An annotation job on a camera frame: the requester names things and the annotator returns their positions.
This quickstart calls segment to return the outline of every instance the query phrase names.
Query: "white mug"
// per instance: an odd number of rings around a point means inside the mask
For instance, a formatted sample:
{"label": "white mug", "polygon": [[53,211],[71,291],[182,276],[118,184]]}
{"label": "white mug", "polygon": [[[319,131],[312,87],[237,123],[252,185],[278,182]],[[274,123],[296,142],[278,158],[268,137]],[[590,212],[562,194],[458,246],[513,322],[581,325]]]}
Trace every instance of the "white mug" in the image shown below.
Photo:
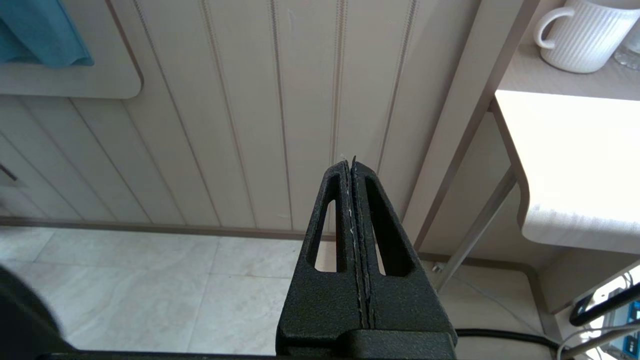
{"label": "white mug", "polygon": [[[603,67],[640,17],[640,0],[567,0],[540,19],[533,37],[549,64],[570,72]],[[546,39],[543,30],[556,20]]]}

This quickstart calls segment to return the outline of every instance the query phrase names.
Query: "tiled floor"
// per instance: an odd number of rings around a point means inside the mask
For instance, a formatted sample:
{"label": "tiled floor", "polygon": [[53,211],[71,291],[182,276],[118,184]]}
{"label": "tiled floor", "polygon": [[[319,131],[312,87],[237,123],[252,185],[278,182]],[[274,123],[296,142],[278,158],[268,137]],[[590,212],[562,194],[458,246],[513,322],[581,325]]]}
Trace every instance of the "tiled floor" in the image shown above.
{"label": "tiled floor", "polygon": [[[275,329],[300,241],[0,227],[0,263],[50,305],[71,344],[95,350],[274,354]],[[322,243],[317,267],[335,269]],[[428,275],[431,264],[424,263]],[[484,289],[541,329],[524,274],[463,266]],[[452,279],[440,294],[455,327],[531,332]],[[533,344],[461,338],[460,359],[550,359]]]}

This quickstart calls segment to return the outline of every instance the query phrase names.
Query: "vertical groove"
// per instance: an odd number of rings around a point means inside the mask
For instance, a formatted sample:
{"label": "vertical groove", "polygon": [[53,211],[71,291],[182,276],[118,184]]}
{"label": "vertical groove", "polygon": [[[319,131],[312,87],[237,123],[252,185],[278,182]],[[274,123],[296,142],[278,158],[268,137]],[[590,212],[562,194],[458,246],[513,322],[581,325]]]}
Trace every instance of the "vertical groove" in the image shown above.
{"label": "vertical groove", "polygon": [[340,97],[342,95],[342,68],[344,67],[344,46],[346,43],[347,1],[348,0],[338,0],[335,13],[335,62],[333,63],[332,138],[329,166],[336,162],[336,152],[338,147]]}
{"label": "vertical groove", "polygon": [[147,41],[149,42],[149,46],[151,47],[151,52],[153,53],[158,69],[160,70],[160,76],[162,77],[164,87],[166,87],[166,91],[169,94],[169,98],[171,99],[171,104],[173,105],[173,108],[175,109],[175,113],[178,116],[178,122],[180,123],[180,128],[182,128],[182,133],[184,134],[184,137],[187,140],[187,145],[189,146],[189,150],[191,151],[191,156],[193,157],[193,161],[195,161],[196,163],[196,168],[198,168],[198,173],[200,174],[200,180],[202,180],[202,184],[204,185],[205,191],[207,192],[209,203],[211,204],[211,209],[213,210],[213,215],[216,217],[216,220],[220,224],[220,217],[218,216],[218,212],[216,211],[216,206],[213,203],[213,198],[211,197],[211,192],[209,191],[209,185],[207,185],[207,181],[204,179],[204,175],[202,175],[202,168],[200,167],[200,162],[198,161],[198,157],[196,156],[196,153],[193,150],[193,146],[191,145],[191,140],[189,139],[187,129],[184,125],[184,121],[182,121],[182,115],[180,114],[180,109],[178,108],[177,103],[175,102],[173,92],[171,91],[169,82],[166,79],[166,74],[164,73],[164,67],[160,62],[160,57],[157,54],[156,46],[153,42],[153,39],[151,38],[151,33],[149,32],[147,21],[145,20],[145,17],[143,15],[142,7],[140,6],[139,0],[133,0],[133,4],[134,4],[134,7],[136,8],[136,12],[138,13],[138,18],[142,23],[142,28],[145,31],[145,36],[147,38]]}
{"label": "vertical groove", "polygon": [[33,164],[20,152],[20,150],[18,150],[18,148],[11,142],[11,140],[9,140],[9,138],[7,138],[2,131],[0,131],[0,136],[2,136],[7,143],[9,143],[9,145],[11,145],[11,147],[13,147],[13,150],[15,150],[15,152],[24,160],[24,162],[26,162],[32,169],[33,171],[35,171],[47,184],[49,184],[49,186],[51,186],[51,188],[58,194],[58,196],[60,196],[60,198],[62,199],[62,201],[66,202],[67,205],[69,205],[69,207],[71,208],[71,210],[74,211],[74,213],[76,213],[76,215],[81,219],[81,220],[86,220],[81,214],[80,212],[78,212],[78,210],[76,208],[74,208],[73,205],[71,205],[71,203],[69,202],[69,200],[67,200],[67,198],[65,198],[64,196],[62,196],[62,194],[60,193],[60,191],[58,190],[57,187],[53,186],[53,184],[49,181],[49,179],[47,179],[46,177],[44,177],[44,175],[42,175],[42,173],[38,170],[38,168],[36,168],[35,166],[33,166]]}
{"label": "vertical groove", "polygon": [[140,143],[142,143],[142,146],[144,146],[145,151],[149,155],[149,159],[151,159],[151,164],[153,164],[154,169],[156,170],[156,173],[158,174],[158,177],[160,177],[160,180],[162,180],[162,183],[164,184],[164,188],[166,189],[167,193],[171,197],[171,200],[173,201],[173,205],[175,206],[175,209],[178,211],[178,214],[180,215],[180,218],[182,219],[182,223],[184,225],[186,225],[187,224],[187,220],[184,218],[184,214],[182,213],[182,209],[180,209],[180,206],[178,206],[178,201],[175,199],[175,194],[173,193],[173,190],[171,190],[171,188],[169,187],[169,184],[167,184],[166,179],[164,178],[164,175],[162,175],[162,172],[160,171],[160,168],[158,167],[158,164],[156,162],[156,159],[154,158],[154,155],[151,153],[151,151],[149,151],[149,146],[147,145],[147,141],[145,140],[144,136],[142,136],[142,134],[140,133],[140,129],[138,129],[138,126],[136,125],[136,122],[133,121],[133,117],[129,113],[129,109],[127,109],[127,106],[124,104],[124,100],[120,100],[120,104],[122,105],[122,108],[124,109],[124,112],[127,114],[127,117],[129,118],[129,123],[136,130],[136,134],[138,135],[138,138],[140,139]]}
{"label": "vertical groove", "polygon": [[278,105],[280,107],[280,127],[282,131],[282,147],[284,148],[284,169],[287,177],[287,198],[289,199],[289,224],[293,230],[293,210],[291,207],[291,182],[289,180],[289,157],[287,153],[287,132],[284,122],[284,95],[282,93],[282,69],[280,66],[280,46],[278,43],[278,5],[276,0],[269,0],[269,12],[271,13],[271,34],[273,36],[273,52],[276,65],[276,82],[278,85]]}
{"label": "vertical groove", "polygon": [[225,81],[220,50],[218,49],[218,41],[216,39],[216,32],[213,27],[213,23],[211,22],[211,9],[209,9],[209,3],[207,0],[201,0],[200,2],[200,12],[202,13],[202,17],[204,18],[205,26],[207,27],[207,32],[209,33],[209,52],[211,53],[211,58],[214,66],[216,67],[216,72],[218,73],[218,81],[220,82],[221,92],[223,96],[223,100],[225,103],[225,111],[227,113],[227,118],[229,121],[229,127],[231,128],[232,136],[234,137],[234,147],[236,148],[236,156],[238,157],[238,161],[240,162],[240,170],[242,172],[242,178],[244,182],[244,189],[246,190],[246,195],[249,200],[249,207],[251,208],[251,215],[253,217],[253,223],[256,228],[258,226],[258,218],[255,216],[255,210],[253,208],[253,197],[251,195],[251,190],[249,189],[249,183],[247,181],[246,170],[244,169],[244,159],[242,155],[242,150],[240,146],[239,137],[237,135],[236,124],[234,122],[233,112],[231,111],[231,103],[229,101],[229,96],[227,92],[227,83]]}
{"label": "vertical groove", "polygon": [[127,183],[127,181],[124,179],[124,177],[122,176],[122,174],[120,173],[119,169],[116,167],[115,163],[113,163],[113,160],[111,159],[111,156],[109,156],[109,154],[107,153],[107,151],[104,149],[104,147],[102,146],[102,143],[100,143],[100,140],[98,139],[98,136],[95,136],[95,133],[93,132],[93,129],[89,126],[89,124],[87,124],[86,120],[84,119],[84,115],[82,115],[82,113],[80,112],[80,110],[78,110],[76,104],[74,103],[73,99],[71,99],[70,97],[68,98],[69,102],[71,103],[71,107],[73,107],[73,109],[76,111],[76,114],[78,114],[78,116],[80,117],[80,120],[82,120],[84,126],[86,126],[87,130],[89,130],[89,133],[91,133],[91,136],[93,136],[93,139],[95,139],[95,142],[98,144],[98,146],[100,147],[100,150],[102,150],[102,152],[104,153],[104,155],[107,157],[107,159],[109,160],[109,163],[111,164],[111,166],[113,167],[113,169],[116,171],[116,173],[118,174],[118,176],[120,177],[120,179],[122,180],[122,182],[124,183],[124,185],[127,187],[127,190],[129,191],[129,193],[131,194],[131,196],[133,196],[134,199],[136,199],[136,202],[138,203],[138,206],[140,207],[140,209],[142,210],[142,212],[145,214],[145,216],[147,217],[147,220],[149,220],[150,223],[154,223],[153,220],[151,220],[151,218],[149,217],[149,214],[147,214],[147,211],[145,210],[145,208],[142,206],[142,203],[140,202],[140,200],[138,199],[138,197],[136,196],[136,194],[133,192],[133,190],[131,189],[131,187],[129,187],[129,183]]}
{"label": "vertical groove", "polygon": [[91,183],[89,183],[89,181],[87,181],[87,179],[84,177],[84,175],[82,174],[82,172],[80,172],[80,170],[78,170],[78,168],[76,167],[76,164],[74,164],[71,159],[69,159],[69,157],[67,156],[67,154],[65,154],[64,151],[62,151],[62,149],[60,148],[60,145],[58,145],[57,141],[53,138],[53,136],[51,136],[51,134],[46,130],[46,128],[44,128],[44,126],[42,126],[42,124],[40,123],[40,121],[38,120],[38,117],[36,117],[33,112],[31,111],[31,108],[24,103],[24,101],[22,100],[21,97],[16,97],[18,102],[20,103],[20,105],[25,109],[25,111],[27,111],[27,113],[29,114],[29,116],[33,119],[33,121],[38,124],[38,126],[40,127],[40,129],[42,130],[42,132],[44,133],[44,135],[46,137],[48,137],[48,139],[51,141],[51,143],[53,144],[53,146],[58,150],[58,152],[60,152],[60,154],[62,155],[62,157],[64,158],[64,160],[69,163],[69,165],[71,166],[71,168],[74,169],[74,171],[78,174],[78,176],[80,177],[80,179],[82,179],[82,181],[84,181],[84,183],[87,185],[87,187],[89,187],[89,190],[91,190],[91,192],[95,195],[96,199],[98,199],[98,201],[102,204],[102,206],[104,206],[104,208],[107,210],[107,212],[109,213],[109,215],[111,215],[113,217],[113,220],[118,220],[118,217],[113,213],[113,211],[109,208],[109,206],[107,206],[107,204],[104,202],[104,200],[102,199],[102,197],[98,194],[98,192],[93,188],[93,186],[91,185]]}
{"label": "vertical groove", "polygon": [[396,78],[394,80],[394,87],[391,93],[391,101],[389,103],[389,111],[387,113],[387,125],[385,126],[385,134],[382,138],[382,146],[380,147],[380,156],[378,157],[378,166],[376,167],[376,173],[380,171],[382,167],[382,157],[385,153],[385,147],[387,146],[387,140],[389,135],[389,128],[391,127],[391,119],[394,114],[394,109],[396,107],[396,99],[398,88],[400,86],[400,76],[404,69],[404,59],[406,57],[406,50],[409,46],[409,38],[412,33],[413,23],[415,20],[415,14],[417,13],[417,0],[412,0],[409,4],[409,8],[407,10],[406,19],[404,21],[404,35],[402,48],[400,48],[400,53],[398,54],[398,61],[396,65]]}

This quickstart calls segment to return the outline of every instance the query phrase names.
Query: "shelf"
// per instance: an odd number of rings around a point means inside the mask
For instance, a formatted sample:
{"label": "shelf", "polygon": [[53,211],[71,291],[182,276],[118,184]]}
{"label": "shelf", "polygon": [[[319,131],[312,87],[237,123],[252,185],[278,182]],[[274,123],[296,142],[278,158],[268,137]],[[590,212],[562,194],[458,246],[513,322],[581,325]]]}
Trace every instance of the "shelf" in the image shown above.
{"label": "shelf", "polygon": [[520,45],[498,89],[640,101],[640,72],[611,58],[592,74],[573,74],[544,62],[535,45]]}

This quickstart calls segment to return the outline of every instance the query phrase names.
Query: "clamp jaw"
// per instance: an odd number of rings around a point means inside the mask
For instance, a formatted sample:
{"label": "clamp jaw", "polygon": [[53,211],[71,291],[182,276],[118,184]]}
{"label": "clamp jaw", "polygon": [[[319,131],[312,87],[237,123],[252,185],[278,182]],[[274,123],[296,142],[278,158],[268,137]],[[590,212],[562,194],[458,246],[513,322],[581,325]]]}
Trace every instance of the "clamp jaw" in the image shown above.
{"label": "clamp jaw", "polygon": [[[337,272],[315,269],[335,200]],[[378,270],[375,243],[386,275]],[[356,162],[324,174],[276,334],[287,356],[455,359],[458,340],[376,174]]]}

